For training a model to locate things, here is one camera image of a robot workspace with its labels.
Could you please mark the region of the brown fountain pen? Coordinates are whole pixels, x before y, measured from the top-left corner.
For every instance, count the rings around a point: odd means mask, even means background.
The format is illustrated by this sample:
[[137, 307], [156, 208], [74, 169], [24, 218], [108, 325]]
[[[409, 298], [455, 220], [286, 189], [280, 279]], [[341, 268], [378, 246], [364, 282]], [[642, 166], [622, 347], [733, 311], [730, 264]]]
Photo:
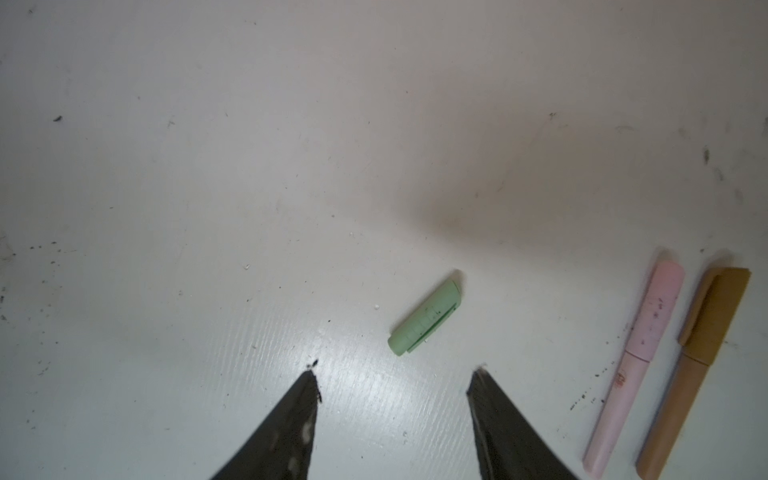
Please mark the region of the brown fountain pen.
[[702, 276], [678, 336], [674, 373], [635, 464], [640, 478], [661, 477], [750, 278], [749, 269], [738, 267], [715, 267]]

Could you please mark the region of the pink fountain pen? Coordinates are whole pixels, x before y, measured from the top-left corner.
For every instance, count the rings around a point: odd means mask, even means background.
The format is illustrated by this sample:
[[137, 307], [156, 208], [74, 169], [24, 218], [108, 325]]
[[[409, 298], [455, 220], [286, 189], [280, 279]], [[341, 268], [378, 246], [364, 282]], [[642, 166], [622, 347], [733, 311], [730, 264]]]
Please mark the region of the pink fountain pen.
[[656, 263], [632, 325], [624, 353], [583, 457], [585, 472], [599, 479], [609, 463], [650, 362], [672, 317], [683, 285], [681, 265]]

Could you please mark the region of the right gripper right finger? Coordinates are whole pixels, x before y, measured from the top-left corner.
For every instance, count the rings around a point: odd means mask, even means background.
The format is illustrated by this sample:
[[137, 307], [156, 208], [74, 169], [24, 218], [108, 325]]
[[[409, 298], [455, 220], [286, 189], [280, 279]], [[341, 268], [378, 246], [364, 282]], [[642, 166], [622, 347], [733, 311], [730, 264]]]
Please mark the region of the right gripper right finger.
[[466, 395], [483, 479], [576, 479], [487, 370], [473, 372]]

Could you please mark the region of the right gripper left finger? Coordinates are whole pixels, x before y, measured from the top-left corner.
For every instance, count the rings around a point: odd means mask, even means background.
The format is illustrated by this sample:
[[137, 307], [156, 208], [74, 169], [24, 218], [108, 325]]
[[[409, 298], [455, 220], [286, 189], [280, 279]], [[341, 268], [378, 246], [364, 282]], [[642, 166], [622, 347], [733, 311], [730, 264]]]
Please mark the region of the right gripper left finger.
[[308, 478], [318, 405], [316, 376], [304, 371], [215, 479]]

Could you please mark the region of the green pen cap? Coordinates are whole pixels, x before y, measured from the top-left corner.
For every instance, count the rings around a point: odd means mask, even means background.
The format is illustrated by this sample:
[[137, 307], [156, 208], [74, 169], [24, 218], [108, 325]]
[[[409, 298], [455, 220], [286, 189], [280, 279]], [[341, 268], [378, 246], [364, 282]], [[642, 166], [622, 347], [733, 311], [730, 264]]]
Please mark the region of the green pen cap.
[[461, 300], [459, 283], [447, 279], [392, 331], [390, 350], [396, 356], [411, 353], [459, 308]]

